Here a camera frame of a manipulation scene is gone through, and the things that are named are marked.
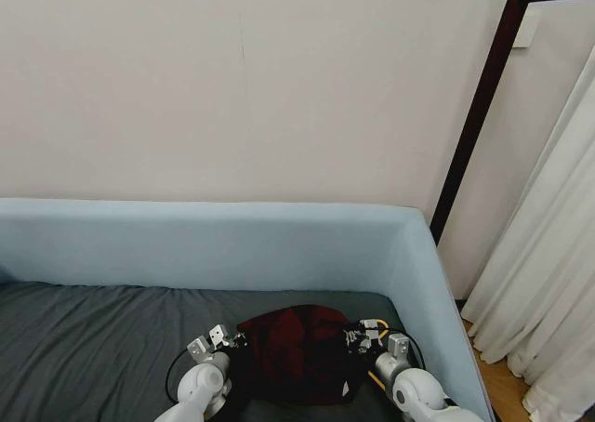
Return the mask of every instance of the mattress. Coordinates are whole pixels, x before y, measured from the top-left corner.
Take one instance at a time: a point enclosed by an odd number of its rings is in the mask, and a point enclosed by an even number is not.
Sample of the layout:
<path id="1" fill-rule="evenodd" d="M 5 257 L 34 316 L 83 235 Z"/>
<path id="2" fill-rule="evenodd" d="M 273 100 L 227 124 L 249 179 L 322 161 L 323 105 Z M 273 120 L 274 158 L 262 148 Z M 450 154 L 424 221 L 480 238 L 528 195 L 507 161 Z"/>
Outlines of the mattress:
<path id="1" fill-rule="evenodd" d="M 382 318 L 390 300 L 363 292 L 233 292 L 135 286 L 0 286 L 0 420 L 151 422 L 171 406 L 167 367 L 216 323 L 235 325 L 298 304 Z M 192 367 L 183 356 L 172 392 Z M 252 401 L 240 421 L 394 421 L 397 410 L 366 380 L 352 403 L 301 407 Z"/>

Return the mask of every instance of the wooden floor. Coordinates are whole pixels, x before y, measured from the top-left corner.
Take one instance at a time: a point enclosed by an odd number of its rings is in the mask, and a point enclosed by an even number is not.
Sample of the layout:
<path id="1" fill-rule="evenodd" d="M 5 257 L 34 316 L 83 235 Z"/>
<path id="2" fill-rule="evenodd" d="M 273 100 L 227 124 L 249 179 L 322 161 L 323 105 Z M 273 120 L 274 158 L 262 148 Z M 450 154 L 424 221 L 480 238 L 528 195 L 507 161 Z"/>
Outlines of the wooden floor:
<path id="1" fill-rule="evenodd" d="M 463 322 L 469 329 L 471 324 Z M 529 420 L 529 414 L 522 406 L 522 396 L 529 389 L 521 378 L 512 375 L 506 361 L 487 364 L 480 360 L 480 353 L 474 349 L 475 359 L 482 372 L 483 383 L 492 401 L 492 406 L 502 419 L 502 422 L 524 422 Z"/>

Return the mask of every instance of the light blue bed frame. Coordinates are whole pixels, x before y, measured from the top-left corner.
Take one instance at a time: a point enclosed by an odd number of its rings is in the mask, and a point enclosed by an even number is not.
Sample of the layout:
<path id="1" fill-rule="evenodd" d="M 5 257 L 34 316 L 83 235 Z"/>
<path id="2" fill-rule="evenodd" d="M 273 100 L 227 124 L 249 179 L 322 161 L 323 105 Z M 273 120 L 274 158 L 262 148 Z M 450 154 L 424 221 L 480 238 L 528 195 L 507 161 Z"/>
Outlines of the light blue bed frame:
<path id="1" fill-rule="evenodd" d="M 380 293 L 445 391 L 494 420 L 413 208 L 0 199 L 0 282 L 10 281 Z"/>

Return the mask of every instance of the light switch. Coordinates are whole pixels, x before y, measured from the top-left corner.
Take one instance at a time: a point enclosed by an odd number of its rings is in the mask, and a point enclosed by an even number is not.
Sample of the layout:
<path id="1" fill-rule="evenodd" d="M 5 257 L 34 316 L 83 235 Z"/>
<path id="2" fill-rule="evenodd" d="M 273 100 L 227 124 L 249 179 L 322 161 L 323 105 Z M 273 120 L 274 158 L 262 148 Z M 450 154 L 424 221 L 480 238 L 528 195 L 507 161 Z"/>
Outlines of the light switch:
<path id="1" fill-rule="evenodd" d="M 533 42 L 537 26 L 541 20 L 541 10 L 538 7 L 529 6 L 521 22 L 521 28 L 517 33 L 512 48 L 527 48 Z"/>

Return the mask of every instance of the yellow cable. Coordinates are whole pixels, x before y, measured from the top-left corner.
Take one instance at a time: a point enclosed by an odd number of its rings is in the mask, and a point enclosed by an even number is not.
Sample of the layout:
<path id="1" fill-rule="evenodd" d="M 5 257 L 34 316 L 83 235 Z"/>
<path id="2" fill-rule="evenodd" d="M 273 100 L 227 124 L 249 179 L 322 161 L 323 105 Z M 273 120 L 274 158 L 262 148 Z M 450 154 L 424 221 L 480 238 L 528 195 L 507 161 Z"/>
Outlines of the yellow cable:
<path id="1" fill-rule="evenodd" d="M 385 322 L 384 320 L 380 320 L 379 318 L 376 318 L 376 321 L 380 324 L 382 324 L 384 327 L 386 327 L 386 329 L 384 331 L 382 331 L 382 333 L 380 334 L 380 339 L 382 339 L 388 332 L 389 332 L 389 324 L 387 322 Z M 386 391 L 386 387 L 384 386 L 384 383 L 382 383 L 380 381 L 380 379 L 378 377 L 376 377 L 376 375 L 372 372 L 372 371 L 368 371 L 368 375 L 370 377 L 372 377 L 372 380 L 374 380 L 376 382 L 376 384 L 383 390 Z"/>
<path id="2" fill-rule="evenodd" d="M 372 380 L 374 380 L 377 383 L 377 385 L 382 388 L 383 391 L 387 390 L 384 386 L 384 383 L 382 383 L 380 379 L 376 377 L 372 371 L 368 371 L 368 375 L 372 377 Z"/>
<path id="3" fill-rule="evenodd" d="M 379 318 L 376 318 L 376 321 L 386 327 L 386 330 L 382 331 L 382 334 L 380 334 L 380 339 L 382 339 L 389 332 L 389 324 L 384 320 L 380 320 Z"/>

